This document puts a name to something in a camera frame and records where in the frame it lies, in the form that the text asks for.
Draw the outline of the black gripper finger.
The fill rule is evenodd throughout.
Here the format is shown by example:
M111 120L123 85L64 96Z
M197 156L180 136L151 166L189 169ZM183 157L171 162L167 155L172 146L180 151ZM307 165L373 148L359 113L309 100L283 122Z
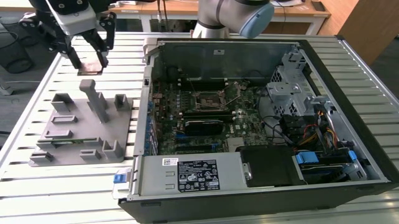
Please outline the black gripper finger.
M18 25L49 52L58 52L69 59L76 69L81 67L77 53L70 44L72 37L64 33L52 13L25 13Z
M107 54L113 49L116 14L113 12L101 13L99 19L99 25L105 30L105 39L100 37L96 28L82 32L81 36L93 47L100 65L105 68L108 66Z

